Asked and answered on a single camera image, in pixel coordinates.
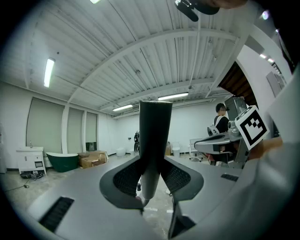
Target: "window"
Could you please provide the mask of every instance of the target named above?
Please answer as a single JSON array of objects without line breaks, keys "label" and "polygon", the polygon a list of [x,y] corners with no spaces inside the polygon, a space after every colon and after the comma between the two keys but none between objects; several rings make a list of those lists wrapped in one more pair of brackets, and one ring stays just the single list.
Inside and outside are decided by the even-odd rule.
[{"label": "window", "polygon": [[26,145],[44,147],[44,152],[61,153],[61,120],[64,106],[32,99],[28,121]]},{"label": "window", "polygon": [[92,113],[86,114],[85,142],[87,151],[97,150],[97,115]]},{"label": "window", "polygon": [[67,152],[79,153],[83,151],[82,147],[82,121],[83,111],[69,108],[67,118]]}]

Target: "green bathtub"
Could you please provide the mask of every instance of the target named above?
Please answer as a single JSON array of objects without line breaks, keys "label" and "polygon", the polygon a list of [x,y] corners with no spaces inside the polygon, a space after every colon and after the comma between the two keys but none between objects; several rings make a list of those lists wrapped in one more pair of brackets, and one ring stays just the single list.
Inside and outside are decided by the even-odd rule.
[{"label": "green bathtub", "polygon": [[47,152],[46,154],[53,168],[60,173],[67,172],[78,167],[78,154],[63,154],[54,152]]}]

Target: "black shirt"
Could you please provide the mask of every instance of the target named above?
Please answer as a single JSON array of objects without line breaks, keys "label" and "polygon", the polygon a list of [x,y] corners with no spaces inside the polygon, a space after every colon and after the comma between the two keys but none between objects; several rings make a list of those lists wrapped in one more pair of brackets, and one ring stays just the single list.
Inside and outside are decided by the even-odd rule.
[{"label": "black shirt", "polygon": [[219,116],[215,117],[214,124],[216,128],[219,130],[219,133],[228,132],[228,118],[222,117],[219,123],[216,125],[217,119]]}]

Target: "black cylinder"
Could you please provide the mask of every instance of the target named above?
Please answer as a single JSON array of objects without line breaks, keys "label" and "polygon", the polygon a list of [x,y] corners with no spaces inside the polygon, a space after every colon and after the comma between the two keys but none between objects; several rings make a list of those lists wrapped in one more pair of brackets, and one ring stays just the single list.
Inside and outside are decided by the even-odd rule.
[{"label": "black cylinder", "polygon": [[142,195],[146,200],[153,198],[158,184],[159,162],[165,156],[171,112],[170,102],[140,102]]}]

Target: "black and white pattern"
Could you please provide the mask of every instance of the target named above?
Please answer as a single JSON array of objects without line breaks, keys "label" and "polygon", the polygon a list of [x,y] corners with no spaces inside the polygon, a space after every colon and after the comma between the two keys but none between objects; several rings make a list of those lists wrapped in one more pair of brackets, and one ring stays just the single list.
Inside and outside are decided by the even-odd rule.
[{"label": "black and white pattern", "polygon": [[252,107],[250,106],[245,111],[243,111],[239,116],[237,116],[236,120],[239,120],[242,116],[244,116],[247,112],[249,112],[251,108]]},{"label": "black and white pattern", "polygon": [[263,123],[257,110],[254,110],[241,124],[240,127],[244,132],[249,145],[253,145],[266,132],[267,128]]}]

